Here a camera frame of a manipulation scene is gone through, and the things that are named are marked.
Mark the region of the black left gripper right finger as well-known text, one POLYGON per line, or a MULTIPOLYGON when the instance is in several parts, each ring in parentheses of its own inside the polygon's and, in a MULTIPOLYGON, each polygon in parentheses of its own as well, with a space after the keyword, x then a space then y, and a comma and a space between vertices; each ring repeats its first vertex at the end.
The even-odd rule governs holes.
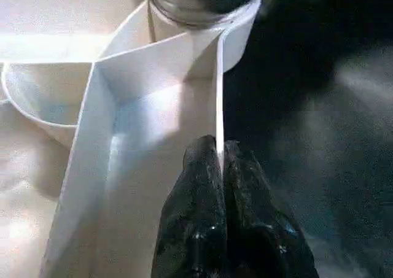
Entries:
POLYGON ((228 254, 234 277, 318 277, 291 208, 271 188, 252 150, 225 143, 228 254))

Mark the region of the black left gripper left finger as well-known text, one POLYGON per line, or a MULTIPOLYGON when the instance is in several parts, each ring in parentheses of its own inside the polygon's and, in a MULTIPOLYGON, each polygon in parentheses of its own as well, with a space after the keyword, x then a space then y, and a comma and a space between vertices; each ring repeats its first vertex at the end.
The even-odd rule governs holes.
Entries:
POLYGON ((182 172, 161 210, 154 277, 226 277, 224 185, 212 135, 185 150, 182 172))

